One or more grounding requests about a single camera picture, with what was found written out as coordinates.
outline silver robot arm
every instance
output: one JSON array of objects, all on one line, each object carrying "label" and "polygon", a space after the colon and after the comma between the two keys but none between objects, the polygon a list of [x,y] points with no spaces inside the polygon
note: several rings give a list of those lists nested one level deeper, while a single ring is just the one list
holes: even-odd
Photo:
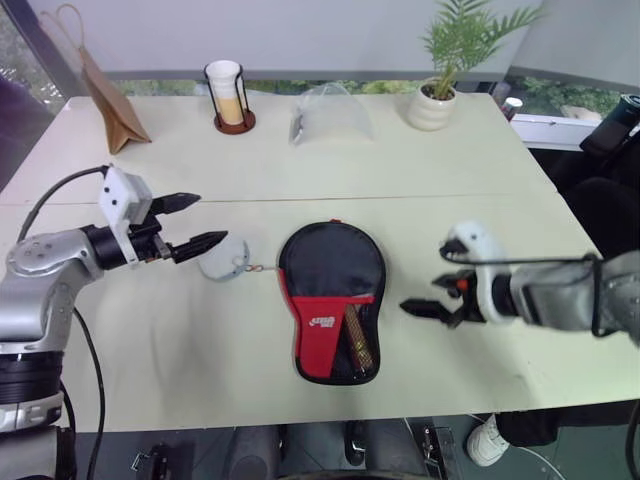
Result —
[{"label": "silver robot arm", "polygon": [[478,222],[454,226],[441,248],[446,260],[467,265],[433,281],[462,306],[407,299],[401,307],[455,328],[462,321],[526,323],[602,337],[621,331],[640,346],[640,251],[602,261],[595,257],[523,263],[512,272],[504,249]]},{"label": "silver robot arm", "polygon": [[153,199],[140,177],[111,167],[100,198],[108,227],[37,235],[9,252],[0,282],[0,478],[71,474],[73,434],[50,425],[62,411],[60,374],[76,296],[105,270],[161,258],[180,263],[213,248],[227,232],[175,247],[159,236],[156,215],[199,199]]}]

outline brown paper bag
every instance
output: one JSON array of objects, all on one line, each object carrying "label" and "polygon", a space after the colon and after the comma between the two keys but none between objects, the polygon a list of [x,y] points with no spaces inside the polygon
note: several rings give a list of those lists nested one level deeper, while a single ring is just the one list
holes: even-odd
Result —
[{"label": "brown paper bag", "polygon": [[[60,19],[60,11],[63,8],[70,8],[78,15],[81,37],[79,46],[72,40]],[[85,48],[84,27],[78,9],[69,3],[65,3],[56,9],[55,17],[49,12],[42,12],[42,14],[49,17],[58,26],[79,55],[82,80],[104,119],[109,153],[112,155],[118,153],[129,140],[151,142],[127,97],[113,86]]]}]

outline plastic bag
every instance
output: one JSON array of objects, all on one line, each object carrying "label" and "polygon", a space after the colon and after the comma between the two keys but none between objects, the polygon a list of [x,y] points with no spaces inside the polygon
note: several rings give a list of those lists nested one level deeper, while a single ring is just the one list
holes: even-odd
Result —
[{"label": "plastic bag", "polygon": [[325,83],[298,98],[289,142],[300,145],[333,138],[373,140],[373,127],[367,111],[342,85]]}]

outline white shoe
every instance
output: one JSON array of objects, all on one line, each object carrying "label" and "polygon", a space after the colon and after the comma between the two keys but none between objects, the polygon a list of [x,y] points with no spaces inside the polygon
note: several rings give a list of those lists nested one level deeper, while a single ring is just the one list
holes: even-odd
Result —
[{"label": "white shoe", "polygon": [[509,448],[498,431],[495,415],[486,423],[476,427],[467,438],[467,454],[479,467],[488,467],[496,463]]}]

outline cable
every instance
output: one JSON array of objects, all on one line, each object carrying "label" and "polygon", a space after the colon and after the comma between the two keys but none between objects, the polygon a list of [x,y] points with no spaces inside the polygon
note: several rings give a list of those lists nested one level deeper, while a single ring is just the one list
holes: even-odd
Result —
[{"label": "cable", "polygon": [[67,410],[67,417],[69,418],[69,429],[73,432],[75,437],[76,435],[76,414],[73,411],[73,405],[71,404],[71,397],[69,397],[69,392],[64,386],[62,380],[60,380],[60,390],[62,390],[62,395],[64,397],[64,408]]},{"label": "cable", "polygon": [[78,309],[75,307],[73,309],[73,314],[78,319],[78,322],[80,323],[80,327],[82,327],[82,333],[84,333],[84,336],[87,339],[87,346],[89,347],[89,352],[91,353],[91,359],[93,360],[93,365],[96,369],[96,378],[98,380],[100,417],[98,419],[98,433],[96,434],[96,439],[93,442],[93,449],[91,450],[91,456],[89,457],[89,468],[87,469],[87,480],[92,480],[95,475],[96,463],[98,461],[98,453],[100,451],[100,444],[102,443],[102,434],[104,432],[104,417],[105,417],[104,383],[102,381],[102,370],[100,369],[100,361],[98,360],[98,354],[96,353],[96,348],[93,345],[93,340],[91,339],[91,333],[89,333],[89,328],[87,327],[87,323],[84,321],[84,318],[82,317]]},{"label": "cable", "polygon": [[440,257],[449,263],[458,265],[517,265],[521,263],[586,263],[593,262],[590,255],[584,257],[547,257],[547,258],[509,258],[496,260],[462,260],[450,257],[446,249],[443,247],[439,250]]},{"label": "cable", "polygon": [[629,419],[629,427],[627,428],[627,438],[624,443],[624,453],[627,459],[627,467],[629,467],[629,473],[633,480],[640,480],[640,472],[638,472],[638,465],[635,457],[635,440],[636,430],[638,429],[638,420],[640,420],[640,400],[636,402],[631,412],[631,418]]},{"label": "cable", "polygon": [[[480,422],[480,423],[487,423],[487,421],[486,421],[486,420],[483,420],[483,419],[481,419],[480,417],[478,417],[478,416],[476,416],[476,415],[473,415],[473,414],[471,414],[471,413],[466,413],[465,415],[466,415],[467,417],[471,417],[471,418],[473,418],[473,419],[477,420],[477,421],[478,421],[478,422]],[[558,476],[558,478],[560,478],[560,480],[567,480],[567,479],[566,479],[566,478],[565,478],[565,477],[560,473],[560,471],[559,471],[559,470],[558,470],[558,469],[557,469],[557,468],[556,468],[556,467],[555,467],[555,466],[554,466],[554,465],[553,465],[549,460],[547,460],[545,457],[543,457],[542,455],[540,455],[538,452],[536,452],[536,451],[534,451],[534,450],[531,450],[530,448],[527,448],[527,447],[515,447],[515,448],[518,448],[518,449],[520,449],[520,450],[524,450],[525,452],[528,452],[528,453],[530,453],[531,455],[534,455],[534,456],[538,457],[542,462],[546,463],[546,464],[547,464],[547,466],[548,466],[551,470],[553,470],[553,473],[555,473],[555,474]]]},{"label": "cable", "polygon": [[544,458],[544,457],[543,457],[542,455],[540,455],[538,452],[535,452],[535,451],[533,451],[533,450],[531,450],[530,448],[527,448],[527,447],[516,447],[516,448],[517,448],[517,449],[519,449],[519,450],[522,450],[522,451],[524,451],[524,452],[528,452],[528,453],[530,453],[531,455],[533,455],[533,456],[535,456],[535,457],[538,457],[541,461],[543,461],[544,463],[546,463],[546,464],[547,464],[547,466],[548,466],[551,470],[553,470],[553,473],[555,473],[555,474],[556,474],[556,476],[557,476],[560,480],[567,480],[566,478],[564,478],[564,475],[562,475],[562,474],[560,473],[560,470],[558,470],[558,469],[553,465],[553,463],[551,463],[549,460],[547,460],[546,458]]},{"label": "cable", "polygon": [[[73,411],[73,404],[71,403],[71,397],[69,396],[69,392],[67,392],[66,387],[64,386],[64,382],[60,380],[60,390],[62,390],[62,395],[64,399],[64,408],[67,410],[67,417],[69,419],[69,429],[73,434],[73,444],[75,446],[76,443],[76,414]],[[73,472],[71,473],[71,480],[76,480],[76,476],[78,475],[78,467],[74,462]]]},{"label": "cable", "polygon": [[[58,183],[56,183],[54,186],[52,186],[49,190],[45,192],[44,195],[42,195],[42,197],[40,197],[40,199],[34,205],[33,209],[27,215],[27,218],[25,219],[24,223],[22,224],[22,228],[20,229],[20,234],[18,235],[18,242],[21,242],[26,238],[27,232],[29,231],[36,217],[40,213],[40,209],[42,208],[42,206],[60,188],[62,188],[67,183],[77,178],[84,177],[86,175],[100,173],[104,177],[107,175],[108,170],[109,170],[109,166],[107,165],[101,165],[99,167],[80,170],[79,172],[68,175],[67,177],[63,178]],[[98,381],[98,396],[100,401],[98,432],[96,434],[96,439],[93,442],[93,449],[91,450],[91,457],[89,459],[89,468],[87,469],[87,480],[93,480],[93,477],[95,475],[96,463],[98,461],[98,453],[100,451],[100,444],[102,443],[102,434],[104,431],[104,418],[105,418],[105,409],[106,409],[104,384],[102,381],[102,370],[100,368],[100,361],[98,360],[98,355],[96,353],[95,346],[93,345],[93,340],[91,339],[91,333],[89,332],[87,323],[84,321],[84,318],[82,317],[82,315],[80,314],[77,308],[75,307],[73,308],[73,313],[78,319],[78,322],[80,323],[80,327],[82,328],[82,332],[84,333],[84,336],[87,340],[87,346],[89,347],[89,352],[91,353],[91,359],[93,360],[93,366],[96,370],[96,379]],[[65,406],[65,409],[67,410],[67,416],[69,417],[69,427],[74,432],[74,438],[75,438],[75,431],[76,431],[75,412],[73,411],[73,405],[71,404],[71,397],[69,397],[69,393],[67,392],[67,389],[65,388],[62,381],[60,382],[60,389],[62,390],[62,393],[63,393],[64,406]]]},{"label": "cable", "polygon": [[27,236],[27,232],[29,231],[29,229],[31,228],[31,225],[33,225],[34,220],[40,213],[40,209],[42,208],[42,206],[46,203],[47,200],[49,200],[49,198],[51,198],[51,196],[54,193],[60,190],[61,187],[71,182],[72,180],[75,180],[76,178],[84,177],[85,175],[101,173],[102,176],[105,176],[107,174],[107,170],[109,170],[109,167],[107,165],[101,165],[99,167],[80,170],[79,172],[72,173],[71,175],[63,178],[58,183],[56,183],[53,187],[47,190],[45,194],[42,197],[40,197],[40,200],[38,200],[36,204],[33,206],[33,210],[31,210],[27,215],[27,218],[25,219],[24,223],[22,224],[22,228],[20,229],[20,234],[18,235],[18,242],[21,242],[22,240],[25,239],[25,237]]}]

